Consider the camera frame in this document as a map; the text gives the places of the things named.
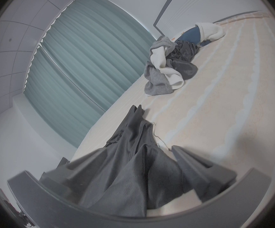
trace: bed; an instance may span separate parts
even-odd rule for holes
[[[235,170],[237,180],[255,167],[275,180],[275,19],[267,12],[219,22],[226,35],[200,49],[197,74],[172,94],[147,97],[142,75],[90,129],[72,160],[101,148],[132,105],[155,124],[155,139]],[[175,41],[181,33],[175,35]],[[194,191],[148,216],[200,205]]]

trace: green curtain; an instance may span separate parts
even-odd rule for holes
[[[89,129],[142,74],[155,39],[107,0],[75,0],[37,49],[24,94],[78,147]]]

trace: curtain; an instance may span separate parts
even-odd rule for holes
[[[78,147],[89,129],[142,74],[155,39],[107,0],[75,0],[37,49],[24,94]]]

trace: gray plastic part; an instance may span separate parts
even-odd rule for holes
[[[198,207],[174,215],[126,218],[102,215],[56,195],[29,172],[8,180],[19,207],[39,228],[239,228],[254,212],[270,178],[250,169],[230,188]]]
[[[237,174],[234,171],[214,164],[180,146],[172,146],[171,151],[202,202],[217,196],[236,179]]]

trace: striped bed sheet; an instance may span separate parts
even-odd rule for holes
[[[141,104],[169,156],[165,145],[178,145],[235,170],[237,180],[255,167],[275,182],[275,19],[254,12],[218,24],[226,35],[200,49],[192,79],[172,94],[147,97],[142,75],[90,129],[72,160],[103,147],[130,107]],[[192,190],[148,216],[199,204]]]

